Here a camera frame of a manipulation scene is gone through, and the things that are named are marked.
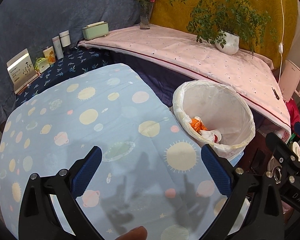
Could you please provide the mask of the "person's hand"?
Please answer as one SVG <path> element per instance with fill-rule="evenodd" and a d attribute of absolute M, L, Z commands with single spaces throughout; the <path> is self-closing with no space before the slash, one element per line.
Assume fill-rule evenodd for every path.
<path fill-rule="evenodd" d="M 117 237 L 115 240 L 146 240 L 148 232 L 144 226 L 138 226 Z"/>

